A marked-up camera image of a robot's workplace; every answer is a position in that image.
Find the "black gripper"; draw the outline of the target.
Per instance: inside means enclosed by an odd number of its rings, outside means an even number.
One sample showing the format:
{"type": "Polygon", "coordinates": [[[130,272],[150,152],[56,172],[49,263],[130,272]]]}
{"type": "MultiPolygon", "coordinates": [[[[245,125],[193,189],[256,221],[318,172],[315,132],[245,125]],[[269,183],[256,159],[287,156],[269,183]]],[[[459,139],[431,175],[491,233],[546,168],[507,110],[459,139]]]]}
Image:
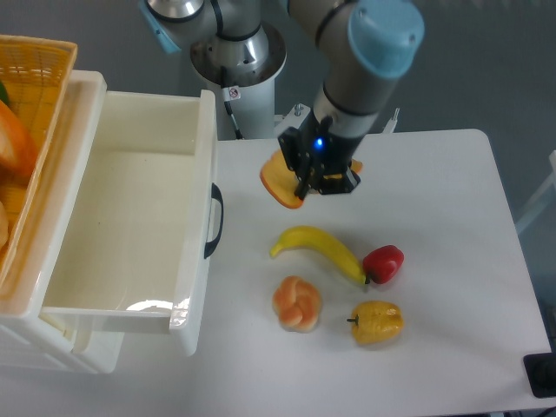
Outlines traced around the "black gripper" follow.
{"type": "Polygon", "coordinates": [[[298,129],[289,127],[278,136],[285,163],[296,174],[295,195],[301,200],[311,190],[321,195],[350,194],[361,182],[352,168],[361,139],[338,136],[333,127],[332,116],[318,121],[309,114],[298,129]]]}

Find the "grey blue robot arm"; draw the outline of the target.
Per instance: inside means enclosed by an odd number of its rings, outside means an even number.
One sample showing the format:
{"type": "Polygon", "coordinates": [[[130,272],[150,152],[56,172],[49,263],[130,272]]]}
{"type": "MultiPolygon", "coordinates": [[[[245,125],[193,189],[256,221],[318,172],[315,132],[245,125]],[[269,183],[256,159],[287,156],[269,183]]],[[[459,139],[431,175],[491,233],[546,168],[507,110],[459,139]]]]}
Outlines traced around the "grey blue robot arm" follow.
{"type": "MultiPolygon", "coordinates": [[[[259,88],[281,71],[286,50],[259,2],[143,1],[140,8],[165,51],[189,54],[236,138],[271,122],[274,102],[259,88]]],[[[260,173],[276,201],[297,209],[312,192],[345,194],[359,185],[354,152],[411,67],[424,22],[408,1],[286,1],[283,8],[330,64],[308,115],[279,134],[260,173]]]]}

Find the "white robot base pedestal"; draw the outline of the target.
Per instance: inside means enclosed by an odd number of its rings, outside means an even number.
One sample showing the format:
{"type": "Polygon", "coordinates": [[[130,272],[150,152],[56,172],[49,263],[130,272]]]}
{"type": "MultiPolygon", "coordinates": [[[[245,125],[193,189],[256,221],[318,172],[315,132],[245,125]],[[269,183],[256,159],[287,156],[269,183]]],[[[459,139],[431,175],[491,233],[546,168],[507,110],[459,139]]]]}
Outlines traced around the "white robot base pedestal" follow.
{"type": "Polygon", "coordinates": [[[213,36],[191,46],[193,68],[215,95],[220,140],[274,135],[275,79],[286,57],[280,32],[266,22],[249,38],[213,36]]]}

